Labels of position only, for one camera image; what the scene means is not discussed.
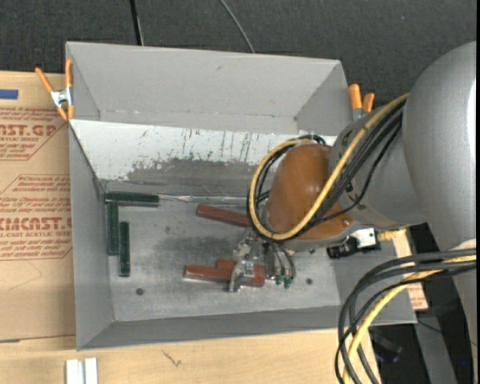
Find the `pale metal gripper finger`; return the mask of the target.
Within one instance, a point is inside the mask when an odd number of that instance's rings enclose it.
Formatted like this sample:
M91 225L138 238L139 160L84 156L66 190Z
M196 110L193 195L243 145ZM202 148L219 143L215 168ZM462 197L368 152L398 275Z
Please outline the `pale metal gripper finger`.
M235 262L243 260L251 252L251 245L244 242L239 243L232 251L232 260Z
M254 279L254 263L250 260L240 260L234 264L228 291L237 292L242 286L246 286Z

